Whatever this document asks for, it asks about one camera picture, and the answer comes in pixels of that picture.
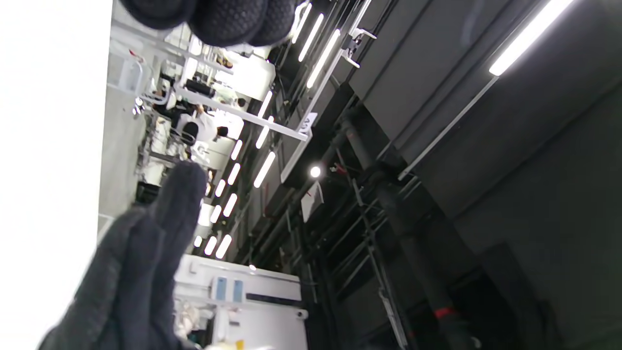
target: white machine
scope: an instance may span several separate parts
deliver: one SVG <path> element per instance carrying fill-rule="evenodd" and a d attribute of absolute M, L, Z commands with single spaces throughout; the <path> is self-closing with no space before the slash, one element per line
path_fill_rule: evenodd
<path fill-rule="evenodd" d="M 206 329 L 208 350 L 307 349 L 298 277 L 184 255 L 175 281 L 176 331 Z"/>

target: blue sticker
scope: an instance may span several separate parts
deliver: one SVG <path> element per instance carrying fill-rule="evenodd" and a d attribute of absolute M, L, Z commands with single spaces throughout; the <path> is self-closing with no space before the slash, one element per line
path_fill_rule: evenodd
<path fill-rule="evenodd" d="M 243 294 L 244 294 L 244 282 L 240 280 L 236 280 L 233 283 L 233 302 L 241 303 Z"/>
<path fill-rule="evenodd" d="M 225 301 L 227 295 L 227 279 L 218 277 L 216 281 L 216 300 Z"/>

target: glove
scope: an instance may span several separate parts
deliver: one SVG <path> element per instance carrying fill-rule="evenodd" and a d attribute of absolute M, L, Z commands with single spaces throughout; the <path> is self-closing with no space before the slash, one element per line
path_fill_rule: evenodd
<path fill-rule="evenodd" d="M 197 226 L 205 172 L 180 163 L 157 200 L 110 227 L 40 350 L 195 349 L 174 333 L 174 275 Z"/>

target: black hair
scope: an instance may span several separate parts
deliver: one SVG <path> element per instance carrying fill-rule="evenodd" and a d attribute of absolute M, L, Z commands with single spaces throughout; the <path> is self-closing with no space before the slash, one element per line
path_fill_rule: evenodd
<path fill-rule="evenodd" d="M 227 135 L 229 135 L 229 128 L 226 126 L 219 126 L 216 128 L 216 134 L 220 137 L 227 137 Z"/>

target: overhead light fixture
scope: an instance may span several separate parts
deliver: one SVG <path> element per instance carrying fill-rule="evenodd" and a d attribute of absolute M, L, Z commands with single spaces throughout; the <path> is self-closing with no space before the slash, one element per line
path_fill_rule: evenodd
<path fill-rule="evenodd" d="M 268 91 L 266 97 L 264 98 L 264 102 L 261 104 L 261 108 L 259 109 L 259 113 L 257 113 L 257 117 L 263 118 L 264 113 L 266 112 L 268 105 L 270 104 L 270 100 L 272 99 L 272 92 Z"/>
<path fill-rule="evenodd" d="M 311 177 L 316 178 L 316 177 L 320 177 L 322 173 L 322 170 L 320 169 L 319 166 L 314 166 L 311 168 L 311 170 L 309 171 L 309 174 L 311 175 Z"/>
<path fill-rule="evenodd" d="M 313 87 L 313 84 L 315 83 L 318 75 L 320 75 L 320 72 L 322 71 L 322 69 L 324 68 L 324 65 L 326 64 L 328 55 L 330 55 L 330 52 L 333 50 L 333 47 L 337 43 L 337 39 L 339 39 L 340 34 L 341 32 L 339 31 L 339 29 L 335 29 L 335 31 L 333 32 L 333 35 L 328 40 L 328 44 L 324 48 L 324 51 L 322 52 L 320 59 L 315 64 L 315 67 L 313 68 L 313 72 L 311 72 L 311 75 L 309 76 L 309 79 L 307 80 L 307 88 Z"/>
<path fill-rule="evenodd" d="M 225 256 L 227 249 L 229 249 L 229 244 L 231 244 L 231 235 L 226 235 L 220 243 L 220 247 L 218 247 L 218 250 L 216 251 L 217 259 L 222 259 Z"/>
<path fill-rule="evenodd" d="M 274 152 L 270 151 L 270 153 L 268 153 L 268 157 L 266 158 L 264 165 L 261 166 L 259 173 L 257 173 L 257 178 L 253 183 L 253 186 L 255 186 L 255 188 L 259 188 L 261 186 L 261 183 L 264 181 L 264 177 L 266 177 L 268 170 L 270 170 L 270 167 L 272 166 L 272 162 L 274 161 L 275 157 L 276 154 L 274 154 Z"/>
<path fill-rule="evenodd" d="M 499 77 L 546 31 L 574 0 L 550 0 L 488 70 Z"/>
<path fill-rule="evenodd" d="M 302 30 L 302 26 L 305 25 L 305 21 L 307 20 L 307 17 L 309 16 L 309 12 L 311 12 L 311 4 L 307 4 L 307 6 L 304 9 L 304 12 L 302 13 L 302 18 L 300 18 L 300 23 L 298 23 L 298 27 L 296 27 L 296 31 L 294 32 L 294 36 L 292 36 L 292 44 L 296 43 L 296 40 L 298 40 L 298 35 L 300 35 L 300 32 Z"/>
<path fill-rule="evenodd" d="M 210 225 L 210 215 L 213 212 L 211 211 L 211 206 L 209 204 L 203 203 L 203 199 L 201 200 L 201 211 L 198 213 L 198 224 L 201 226 L 211 226 Z"/>
<path fill-rule="evenodd" d="M 313 43 L 313 38 L 315 38 L 317 31 L 320 30 L 320 26 L 322 25 L 323 20 L 324 14 L 321 13 L 319 16 L 317 16 L 315 24 L 313 25 L 313 28 L 311 28 L 311 33 L 309 33 L 309 37 L 307 38 L 305 45 L 302 47 L 302 51 L 300 51 L 300 55 L 298 56 L 298 62 L 302 62 L 302 60 L 305 59 L 305 56 L 307 55 L 307 52 L 311 47 L 311 43 Z"/>
<path fill-rule="evenodd" d="M 235 178 L 238 177 L 238 173 L 239 173 L 239 163 L 235 163 L 233 165 L 233 169 L 231 170 L 231 174 L 229 174 L 229 178 L 227 179 L 227 183 L 229 185 L 233 185 L 233 183 L 235 182 Z"/>
<path fill-rule="evenodd" d="M 233 146 L 233 151 L 231 152 L 231 160 L 234 161 L 238 158 L 239 152 L 242 150 L 242 140 L 238 140 Z"/>
<path fill-rule="evenodd" d="M 269 116 L 268 121 L 272 123 L 274 121 L 274 117 Z M 261 130 L 261 132 L 259 133 L 259 137 L 257 138 L 257 142 L 255 142 L 255 147 L 257 147 L 257 149 L 260 149 L 261 146 L 264 145 L 264 141 L 266 140 L 269 131 L 270 128 L 268 128 L 267 126 L 264 126 L 264 128 Z"/>
<path fill-rule="evenodd" d="M 216 243 L 218 243 L 218 238 L 216 236 L 211 236 L 205 245 L 205 250 L 203 251 L 205 255 L 211 255 L 214 252 L 214 248 L 216 248 Z"/>
<path fill-rule="evenodd" d="M 216 186 L 216 191 L 214 191 L 214 194 L 216 195 L 216 197 L 220 197 L 224 189 L 225 189 L 225 180 L 221 179 L 220 181 L 218 181 L 218 186 Z"/>
<path fill-rule="evenodd" d="M 221 206 L 215 206 L 214 211 L 211 212 L 210 222 L 215 224 L 218 221 L 218 217 L 220 216 L 220 212 L 223 210 Z"/>
<path fill-rule="evenodd" d="M 225 209 L 223 210 L 223 215 L 225 217 L 229 217 L 229 215 L 231 215 L 231 211 L 233 210 L 233 207 L 235 206 L 235 202 L 238 200 L 238 195 L 233 193 L 231 194 L 231 196 L 229 197 L 229 201 L 227 202 L 227 205 L 225 205 Z"/>

